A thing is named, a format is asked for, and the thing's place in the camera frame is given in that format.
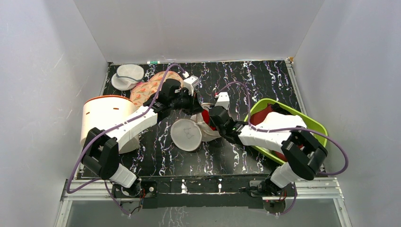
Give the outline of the bright red black-trimmed bra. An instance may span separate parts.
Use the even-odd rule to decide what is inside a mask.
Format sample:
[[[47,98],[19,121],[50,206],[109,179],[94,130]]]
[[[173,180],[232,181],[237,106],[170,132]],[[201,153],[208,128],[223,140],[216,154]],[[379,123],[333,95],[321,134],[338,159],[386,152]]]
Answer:
[[[202,118],[204,120],[204,122],[213,130],[213,131],[217,131],[216,127],[212,126],[210,124],[210,117],[209,117],[209,112],[208,110],[204,109],[201,113]]]

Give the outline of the white mesh laundry bag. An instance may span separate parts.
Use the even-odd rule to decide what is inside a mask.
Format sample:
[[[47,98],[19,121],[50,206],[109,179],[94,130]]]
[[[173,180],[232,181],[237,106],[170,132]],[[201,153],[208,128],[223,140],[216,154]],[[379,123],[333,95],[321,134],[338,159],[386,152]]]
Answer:
[[[201,104],[203,109],[209,111],[211,103]],[[181,150],[195,151],[202,142],[210,142],[220,138],[218,131],[213,131],[203,120],[201,113],[176,120],[170,129],[173,143]]]

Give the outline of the white padded bra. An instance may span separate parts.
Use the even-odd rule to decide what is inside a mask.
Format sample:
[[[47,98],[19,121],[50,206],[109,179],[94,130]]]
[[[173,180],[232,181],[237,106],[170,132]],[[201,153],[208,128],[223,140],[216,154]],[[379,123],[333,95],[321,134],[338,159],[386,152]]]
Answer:
[[[307,125],[298,115],[284,115],[277,112],[267,114],[265,119],[256,125],[257,128],[274,130],[282,128],[295,128],[301,126],[306,128]]]

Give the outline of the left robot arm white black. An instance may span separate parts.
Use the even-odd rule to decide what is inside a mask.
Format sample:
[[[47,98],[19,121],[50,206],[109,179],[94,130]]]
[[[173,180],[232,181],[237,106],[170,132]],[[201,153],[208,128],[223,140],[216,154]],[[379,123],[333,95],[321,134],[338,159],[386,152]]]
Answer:
[[[139,178],[119,161],[119,151],[136,135],[168,117],[172,110],[187,115],[202,112],[195,87],[199,78],[190,76],[180,82],[166,79],[156,93],[127,119],[107,130],[94,127],[89,130],[80,156],[81,163],[102,180],[112,181],[130,197],[139,195]]]

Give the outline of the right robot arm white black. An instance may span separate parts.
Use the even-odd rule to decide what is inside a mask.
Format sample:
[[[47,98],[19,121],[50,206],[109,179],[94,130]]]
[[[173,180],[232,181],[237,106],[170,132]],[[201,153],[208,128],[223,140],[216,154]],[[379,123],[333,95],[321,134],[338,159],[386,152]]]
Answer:
[[[313,180],[328,155],[311,130],[302,126],[301,117],[277,112],[269,113],[268,117],[267,122],[253,126],[234,120],[222,106],[209,110],[210,123],[228,142],[279,151],[287,159],[264,181],[250,182],[242,189],[253,197],[278,196],[289,183],[298,179]]]

